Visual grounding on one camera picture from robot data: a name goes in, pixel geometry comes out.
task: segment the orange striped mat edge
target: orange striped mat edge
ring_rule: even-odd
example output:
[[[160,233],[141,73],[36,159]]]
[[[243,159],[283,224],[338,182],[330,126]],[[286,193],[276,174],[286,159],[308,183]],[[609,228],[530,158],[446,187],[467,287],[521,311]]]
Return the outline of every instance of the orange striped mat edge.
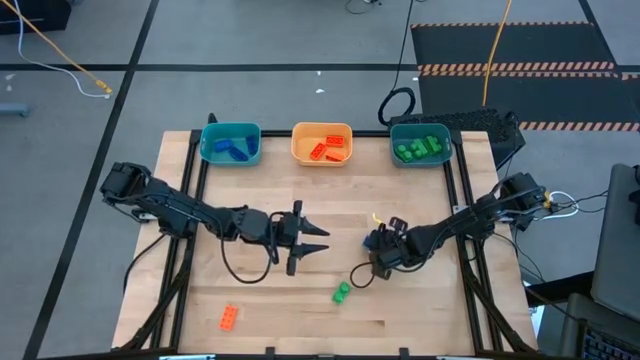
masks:
[[[521,21],[508,22],[507,26],[540,26],[540,25],[593,25],[588,21]],[[436,24],[411,24],[412,29],[420,27],[446,27],[446,26],[498,26],[500,23],[436,23]]]
[[[519,62],[494,63],[491,71],[589,71],[613,70],[614,64],[608,61],[584,62]],[[419,71],[487,71],[487,64],[427,64],[418,65]]]
[[[553,131],[638,131],[637,122],[527,122],[520,123],[520,130],[553,130]]]

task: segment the red lego brick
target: red lego brick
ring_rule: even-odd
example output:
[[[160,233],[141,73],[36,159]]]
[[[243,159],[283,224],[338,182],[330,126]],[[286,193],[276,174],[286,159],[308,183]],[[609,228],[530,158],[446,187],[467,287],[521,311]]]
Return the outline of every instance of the red lego brick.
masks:
[[[329,135],[327,136],[327,146],[330,147],[343,147],[344,146],[344,137],[339,135]]]
[[[224,331],[231,331],[233,329],[233,323],[236,320],[236,315],[238,314],[238,308],[227,305],[224,308],[224,314],[222,314],[222,319],[220,319],[220,329]]]
[[[327,145],[318,143],[309,156],[311,156],[313,160],[320,160],[325,151],[327,151]]]
[[[325,156],[327,157],[327,160],[331,160],[331,161],[343,161],[344,160],[344,155],[337,153],[335,151],[330,151],[327,150],[327,153],[325,154]]]

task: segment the yellow cable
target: yellow cable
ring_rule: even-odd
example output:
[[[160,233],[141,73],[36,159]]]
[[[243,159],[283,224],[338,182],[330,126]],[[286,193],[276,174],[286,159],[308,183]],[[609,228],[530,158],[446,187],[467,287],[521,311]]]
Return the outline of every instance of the yellow cable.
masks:
[[[507,8],[504,10],[504,16],[502,16],[502,21],[500,22],[498,33],[496,34],[495,40],[493,40],[493,47],[491,48],[491,54],[489,54],[489,61],[487,62],[487,70],[484,73],[484,90],[482,92],[482,106],[487,106],[487,92],[489,91],[489,74],[491,74],[491,65],[493,64],[493,55],[495,55],[496,49],[498,48],[500,35],[502,35],[502,29],[504,28],[504,24],[507,22],[507,15],[509,15],[509,10],[511,10],[511,0],[507,0]]]
[[[31,21],[25,18],[15,7],[13,7],[13,5],[11,5],[11,3],[9,3],[8,0],[0,0],[0,1],[2,1],[5,5],[7,5],[7,7],[11,9],[11,11],[13,11],[16,15],[18,15],[22,19],[22,21],[24,21],[25,24],[27,24],[33,31],[35,31],[36,34],[38,34],[44,41],[46,41],[58,54],[60,54],[60,56],[62,56],[65,60],[67,60],[69,64],[73,65],[76,69],[87,74],[87,76],[89,76],[93,81],[95,81],[96,85],[98,85],[98,87],[104,90],[104,92],[106,92],[107,94],[111,94],[113,92],[113,90],[111,90],[111,88],[107,84],[105,84],[104,81],[98,79],[95,75],[87,71],[87,69],[83,68],[82,66],[76,64],[75,61],[71,60],[62,50],[60,50],[60,48],[56,44],[53,43],[53,41],[49,40],[48,37],[46,37],[43,33],[41,33],[40,30],[38,30],[38,28],[31,23]]]

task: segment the black floor mat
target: black floor mat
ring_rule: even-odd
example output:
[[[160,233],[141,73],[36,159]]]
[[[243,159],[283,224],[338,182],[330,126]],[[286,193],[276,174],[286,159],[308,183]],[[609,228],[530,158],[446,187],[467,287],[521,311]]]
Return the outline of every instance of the black floor mat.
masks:
[[[497,31],[498,24],[412,25],[416,59],[418,64],[486,63]],[[588,69],[575,70],[604,70],[608,64],[602,62],[612,61],[594,26],[575,22],[510,23],[494,58],[494,63],[590,63]]]
[[[640,114],[640,75],[623,74],[622,79],[627,86],[627,90],[629,90],[631,100],[636,106],[636,111]]]
[[[627,89],[614,73],[493,75],[487,106],[514,111],[521,129],[629,131],[636,126],[635,109]],[[482,72],[423,75],[420,77],[423,111],[446,114],[476,110],[482,104],[483,83]]]

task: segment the wooden tabletop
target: wooden tabletop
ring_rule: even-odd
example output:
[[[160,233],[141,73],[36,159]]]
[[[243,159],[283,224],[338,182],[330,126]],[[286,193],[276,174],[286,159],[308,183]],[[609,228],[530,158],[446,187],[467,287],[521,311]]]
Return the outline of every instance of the wooden tabletop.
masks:
[[[175,188],[180,186],[188,139],[189,132],[166,132],[155,167],[154,176]],[[498,180],[489,141],[486,133],[463,133],[463,139],[473,193],[479,197]],[[262,160],[256,167],[209,166],[204,201],[213,206],[247,204],[269,213],[289,211],[294,200],[303,200],[303,214],[331,236],[301,240],[330,248],[300,261],[294,277],[285,274],[285,261],[272,266],[263,282],[243,285],[224,268],[220,241],[200,227],[179,351],[247,354],[275,346],[280,354],[393,355],[407,347],[412,355],[473,354],[453,239],[420,271],[394,272],[388,281],[376,279],[367,289],[353,289],[342,305],[331,300],[340,282],[349,281],[351,269],[367,261],[362,241],[376,227],[372,213],[384,221],[398,216],[409,226],[451,215],[442,167],[394,167],[385,138],[355,138],[353,156],[343,168],[301,167],[290,155],[289,138],[262,141]],[[197,157],[191,195],[199,163]],[[455,160],[452,166],[464,203]],[[507,227],[499,226],[498,232],[510,236]],[[142,226],[136,252],[157,236],[157,224]],[[165,241],[133,269],[114,346],[129,340],[155,306],[167,248]],[[225,250],[239,276],[256,278],[264,270],[262,247],[237,241],[227,243]],[[496,305],[524,341],[537,347],[513,247],[492,237],[485,254]],[[356,280],[362,283],[368,276],[362,268]],[[218,328],[228,304],[239,308],[231,332]],[[477,304],[484,346],[490,348],[485,312]],[[172,318],[169,309],[163,344],[168,343]]]

